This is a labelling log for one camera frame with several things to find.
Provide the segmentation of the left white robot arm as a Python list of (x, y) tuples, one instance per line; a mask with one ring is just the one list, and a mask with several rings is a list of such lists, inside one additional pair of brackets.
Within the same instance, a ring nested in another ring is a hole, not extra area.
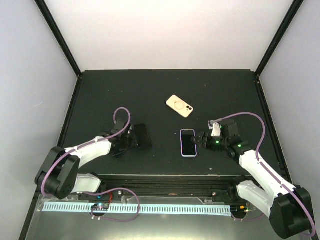
[(79, 169), (103, 156), (120, 157), (124, 151), (138, 146), (135, 126), (118, 120), (114, 127), (78, 146), (53, 147), (35, 176), (34, 183), (43, 195), (64, 199), (73, 193), (89, 192), (95, 199), (103, 199), (106, 185), (93, 173), (82, 174)]

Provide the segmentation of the black phone case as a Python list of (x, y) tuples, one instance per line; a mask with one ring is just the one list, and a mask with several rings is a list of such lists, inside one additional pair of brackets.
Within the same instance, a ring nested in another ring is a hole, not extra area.
[(141, 150), (149, 150), (152, 148), (152, 141), (147, 129), (143, 123), (135, 124), (133, 126), (133, 133), (136, 140), (136, 146)]

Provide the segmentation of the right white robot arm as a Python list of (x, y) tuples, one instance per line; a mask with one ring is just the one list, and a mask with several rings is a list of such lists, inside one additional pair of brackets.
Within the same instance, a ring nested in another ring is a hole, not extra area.
[(316, 234), (313, 205), (309, 192), (280, 176), (248, 141), (243, 141), (237, 123), (231, 118), (208, 122), (207, 132), (191, 141), (200, 148), (225, 151), (254, 180), (244, 180), (227, 189), (228, 198), (253, 204), (268, 217), (274, 232), (282, 239), (309, 231)]

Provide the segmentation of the beige phone case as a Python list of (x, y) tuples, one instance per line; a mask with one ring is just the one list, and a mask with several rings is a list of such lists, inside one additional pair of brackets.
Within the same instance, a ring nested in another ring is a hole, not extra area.
[(166, 105), (178, 113), (183, 118), (188, 118), (194, 111), (194, 108), (176, 95), (172, 95), (166, 102)]

